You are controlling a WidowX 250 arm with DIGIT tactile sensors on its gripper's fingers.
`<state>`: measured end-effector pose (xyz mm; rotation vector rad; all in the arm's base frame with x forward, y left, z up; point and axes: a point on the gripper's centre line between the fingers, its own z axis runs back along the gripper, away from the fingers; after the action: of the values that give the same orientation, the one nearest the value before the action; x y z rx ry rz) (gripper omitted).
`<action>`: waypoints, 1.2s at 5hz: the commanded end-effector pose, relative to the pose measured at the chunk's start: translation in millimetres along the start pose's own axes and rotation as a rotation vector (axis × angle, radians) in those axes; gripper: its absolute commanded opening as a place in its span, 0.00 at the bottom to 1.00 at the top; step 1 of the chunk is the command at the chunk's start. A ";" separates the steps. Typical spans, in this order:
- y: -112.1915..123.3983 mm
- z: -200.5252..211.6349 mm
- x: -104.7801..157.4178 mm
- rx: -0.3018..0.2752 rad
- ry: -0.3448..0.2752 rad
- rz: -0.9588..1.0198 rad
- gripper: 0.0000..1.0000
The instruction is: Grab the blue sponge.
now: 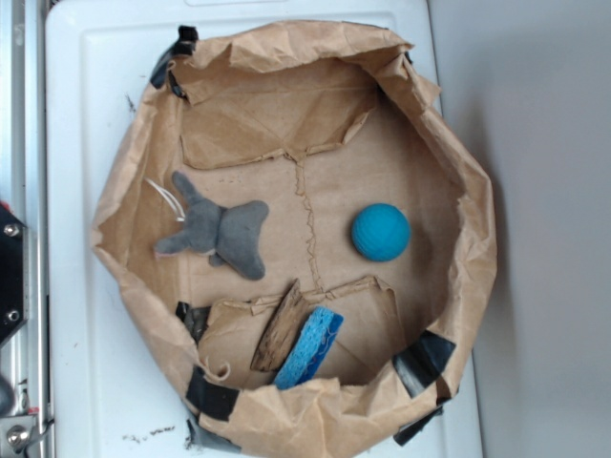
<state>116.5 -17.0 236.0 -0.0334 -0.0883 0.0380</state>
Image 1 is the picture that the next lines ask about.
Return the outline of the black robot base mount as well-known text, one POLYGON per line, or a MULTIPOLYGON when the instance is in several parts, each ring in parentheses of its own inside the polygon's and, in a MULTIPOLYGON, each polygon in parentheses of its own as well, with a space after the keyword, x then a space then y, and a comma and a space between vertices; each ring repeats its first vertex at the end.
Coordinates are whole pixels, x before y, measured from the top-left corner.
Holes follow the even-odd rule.
POLYGON ((1 347, 24 326, 27 306, 27 226, 1 201, 1 347))

